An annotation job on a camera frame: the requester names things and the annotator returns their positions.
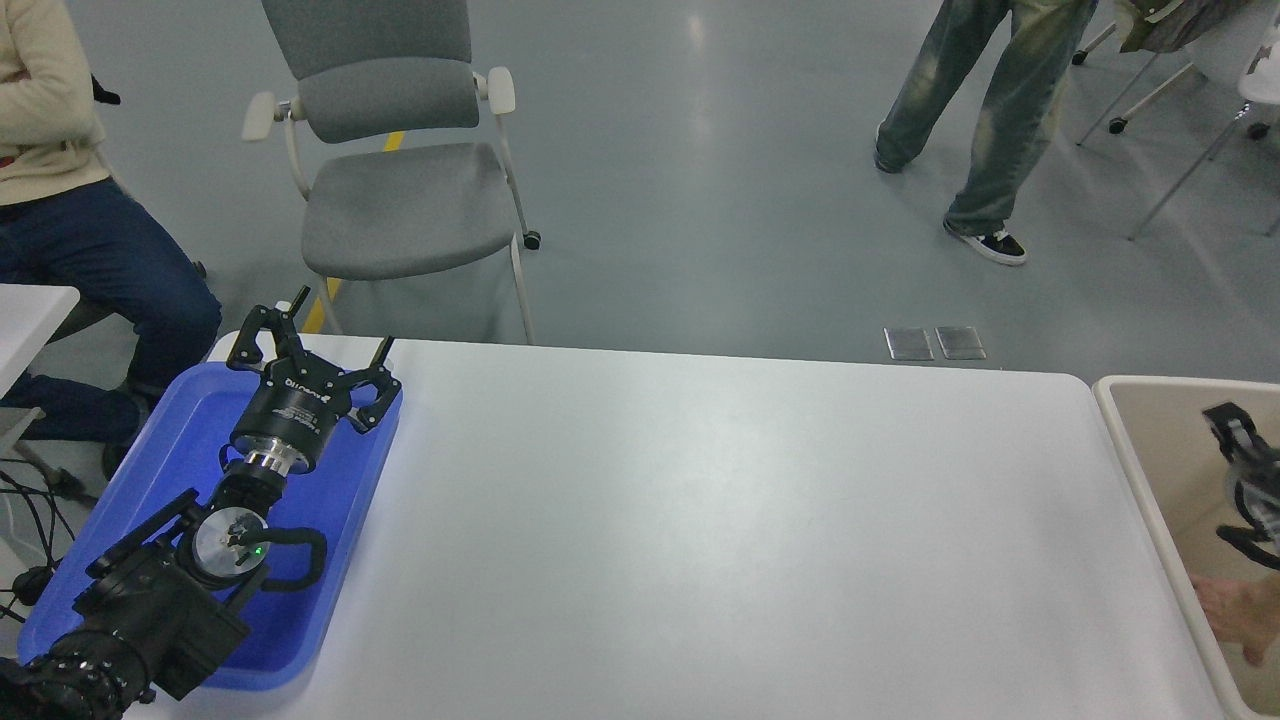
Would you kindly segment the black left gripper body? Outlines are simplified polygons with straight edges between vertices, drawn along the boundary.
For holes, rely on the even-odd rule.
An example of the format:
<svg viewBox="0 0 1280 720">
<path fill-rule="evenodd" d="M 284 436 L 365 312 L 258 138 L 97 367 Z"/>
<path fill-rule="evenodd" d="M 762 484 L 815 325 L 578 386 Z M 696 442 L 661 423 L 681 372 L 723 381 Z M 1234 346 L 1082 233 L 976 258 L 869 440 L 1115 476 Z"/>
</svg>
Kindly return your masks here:
<svg viewBox="0 0 1280 720">
<path fill-rule="evenodd" d="M 291 457 L 289 473 L 311 473 L 338 420 L 352 406 L 344 370 L 326 360 L 273 360 L 230 432 L 243 456 L 274 450 Z"/>
</svg>

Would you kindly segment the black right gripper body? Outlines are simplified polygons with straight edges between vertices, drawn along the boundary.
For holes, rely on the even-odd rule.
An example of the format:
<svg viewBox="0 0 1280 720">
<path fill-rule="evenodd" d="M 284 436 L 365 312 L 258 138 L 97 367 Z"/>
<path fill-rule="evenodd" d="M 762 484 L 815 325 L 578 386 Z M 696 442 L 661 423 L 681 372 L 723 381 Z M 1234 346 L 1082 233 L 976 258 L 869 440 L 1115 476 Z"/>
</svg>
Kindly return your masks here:
<svg viewBox="0 0 1280 720">
<path fill-rule="evenodd" d="M 1279 541 L 1277 452 L 1235 452 L 1228 465 L 1228 500 L 1268 541 Z"/>
</svg>

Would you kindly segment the person's hand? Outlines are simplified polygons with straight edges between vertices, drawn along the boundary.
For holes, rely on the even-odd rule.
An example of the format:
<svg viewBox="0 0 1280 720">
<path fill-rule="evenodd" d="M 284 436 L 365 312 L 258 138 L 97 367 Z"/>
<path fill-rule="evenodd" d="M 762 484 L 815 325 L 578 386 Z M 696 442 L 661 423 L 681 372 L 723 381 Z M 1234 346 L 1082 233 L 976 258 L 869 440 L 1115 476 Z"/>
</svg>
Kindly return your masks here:
<svg viewBox="0 0 1280 720">
<path fill-rule="evenodd" d="M 1190 583 L 1215 638 L 1242 647 L 1244 660 L 1262 667 L 1279 634 L 1279 575 L 1257 582 L 1190 574 Z"/>
</svg>

